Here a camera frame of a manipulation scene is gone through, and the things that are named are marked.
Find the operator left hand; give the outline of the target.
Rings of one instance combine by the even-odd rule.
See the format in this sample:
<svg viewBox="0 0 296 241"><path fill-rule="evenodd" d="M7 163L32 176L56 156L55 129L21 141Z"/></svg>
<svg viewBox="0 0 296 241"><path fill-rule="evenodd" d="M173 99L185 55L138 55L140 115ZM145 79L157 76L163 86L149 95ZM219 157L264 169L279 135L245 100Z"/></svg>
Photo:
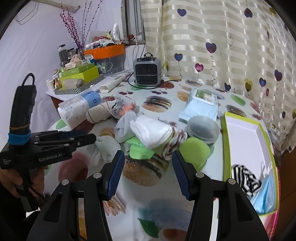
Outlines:
<svg viewBox="0 0 296 241"><path fill-rule="evenodd" d="M39 168L32 175L32 187L40 194L44 192L45 170L48 166ZM20 197L16 191L16 185L23 184L23 180L19 173L14 169L1 170L1 184L15 197Z"/></svg>

